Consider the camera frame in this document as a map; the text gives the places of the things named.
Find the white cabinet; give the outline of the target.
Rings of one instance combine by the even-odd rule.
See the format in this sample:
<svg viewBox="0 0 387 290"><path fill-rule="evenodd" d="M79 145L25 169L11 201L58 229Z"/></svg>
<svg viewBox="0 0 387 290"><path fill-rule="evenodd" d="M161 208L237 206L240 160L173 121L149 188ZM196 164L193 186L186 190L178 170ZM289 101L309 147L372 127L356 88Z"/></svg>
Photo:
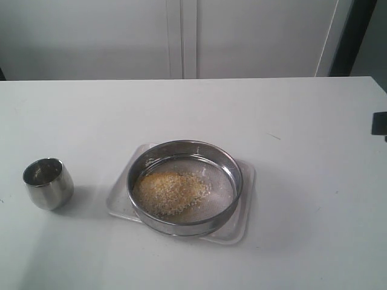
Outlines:
<svg viewBox="0 0 387 290"><path fill-rule="evenodd" d="M327 76L351 1L2 1L9 80Z"/></svg>

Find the white plastic tray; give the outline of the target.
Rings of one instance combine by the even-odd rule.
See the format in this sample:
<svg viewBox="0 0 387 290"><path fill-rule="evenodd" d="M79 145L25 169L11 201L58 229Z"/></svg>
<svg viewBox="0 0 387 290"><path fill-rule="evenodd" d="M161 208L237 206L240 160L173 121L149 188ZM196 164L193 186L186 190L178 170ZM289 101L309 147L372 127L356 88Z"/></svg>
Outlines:
<svg viewBox="0 0 387 290"><path fill-rule="evenodd" d="M117 178L112 189L109 191L106 198L106 207L111 216L131 222L137 222L141 225L143 224L135 213L128 196L126 189L126 177L133 162L142 153L154 146L156 146L155 143L145 143L138 146L131 159L128 161L126 167ZM255 193L256 171L253 165L246 161L239 159L237 163L241 168L243 177L247 179L244 181L244 190L241 195L241 199L238 202L237 208L225 225L207 236L200 237L201 240L206 240L220 245L234 245L240 242L245 235L249 221L252 196Z"/></svg>

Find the stainless steel cup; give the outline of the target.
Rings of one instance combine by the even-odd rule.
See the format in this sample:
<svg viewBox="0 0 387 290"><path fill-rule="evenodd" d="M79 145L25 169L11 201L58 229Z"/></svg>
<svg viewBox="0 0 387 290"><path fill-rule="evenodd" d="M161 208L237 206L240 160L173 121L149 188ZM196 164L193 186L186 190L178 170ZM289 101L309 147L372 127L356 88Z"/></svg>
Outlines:
<svg viewBox="0 0 387 290"><path fill-rule="evenodd" d="M32 203L43 210L60 208L74 193L73 179L57 158L42 158L31 163L22 179Z"/></svg>

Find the yellow grain mixture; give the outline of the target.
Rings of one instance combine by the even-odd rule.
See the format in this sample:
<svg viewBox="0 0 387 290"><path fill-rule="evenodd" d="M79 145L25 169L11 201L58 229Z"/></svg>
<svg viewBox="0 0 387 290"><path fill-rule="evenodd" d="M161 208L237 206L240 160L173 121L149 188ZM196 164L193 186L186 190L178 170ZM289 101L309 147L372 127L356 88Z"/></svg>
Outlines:
<svg viewBox="0 0 387 290"><path fill-rule="evenodd" d="M210 186L193 173L152 173L136 182L133 195L148 214L175 216L198 205L210 193Z"/></svg>

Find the round steel mesh sieve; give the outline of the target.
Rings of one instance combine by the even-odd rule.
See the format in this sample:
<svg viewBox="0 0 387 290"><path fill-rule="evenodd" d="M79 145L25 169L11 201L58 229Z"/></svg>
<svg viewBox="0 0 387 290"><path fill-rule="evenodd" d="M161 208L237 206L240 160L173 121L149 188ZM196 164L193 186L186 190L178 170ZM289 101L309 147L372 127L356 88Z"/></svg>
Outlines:
<svg viewBox="0 0 387 290"><path fill-rule="evenodd" d="M158 144L128 170L126 189L139 219L178 237L206 236L234 214L244 187L236 160L223 149L195 140Z"/></svg>

